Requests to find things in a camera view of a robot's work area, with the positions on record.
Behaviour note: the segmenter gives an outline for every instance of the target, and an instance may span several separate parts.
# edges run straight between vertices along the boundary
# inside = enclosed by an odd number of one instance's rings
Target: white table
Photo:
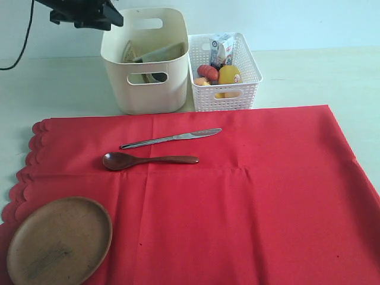
[[[254,57],[264,76],[254,108],[328,104],[380,191],[380,47],[254,52]],[[189,96],[181,111],[193,108]],[[35,122],[121,114],[101,58],[29,59],[0,72],[0,210],[25,165]]]

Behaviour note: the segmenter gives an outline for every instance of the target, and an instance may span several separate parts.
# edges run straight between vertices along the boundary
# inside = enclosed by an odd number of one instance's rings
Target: round wooden plate
[[[102,263],[111,239],[111,219],[98,202],[50,202],[16,231],[7,256],[9,276],[16,285],[80,284]]]

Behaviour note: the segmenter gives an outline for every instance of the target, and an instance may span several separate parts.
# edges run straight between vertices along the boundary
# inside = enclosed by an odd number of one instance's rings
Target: knife handle
[[[174,136],[164,137],[164,138],[155,138],[153,140],[138,141],[138,142],[133,142],[131,144],[123,144],[122,146],[120,146],[120,149],[126,150],[127,148],[142,147],[144,145],[158,144],[158,143],[163,143],[164,141],[173,141],[173,140],[175,140]]]

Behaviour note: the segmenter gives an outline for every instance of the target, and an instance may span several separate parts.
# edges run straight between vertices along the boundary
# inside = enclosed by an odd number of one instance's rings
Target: butter knife
[[[144,145],[150,145],[150,144],[158,144],[158,143],[163,143],[164,141],[189,140],[191,138],[204,138],[204,137],[208,137],[209,135],[216,135],[219,132],[221,132],[221,128],[204,129],[202,131],[188,132],[186,134],[172,135],[170,137],[155,138],[153,140],[138,141],[138,142],[133,142],[131,144],[123,144],[120,146],[120,149],[126,150],[127,148],[142,147]]]

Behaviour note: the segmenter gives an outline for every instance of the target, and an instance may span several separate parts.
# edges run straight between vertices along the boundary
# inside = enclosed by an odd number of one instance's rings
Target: juice box
[[[210,65],[219,70],[224,65],[232,65],[234,38],[230,34],[215,34],[210,38]]]

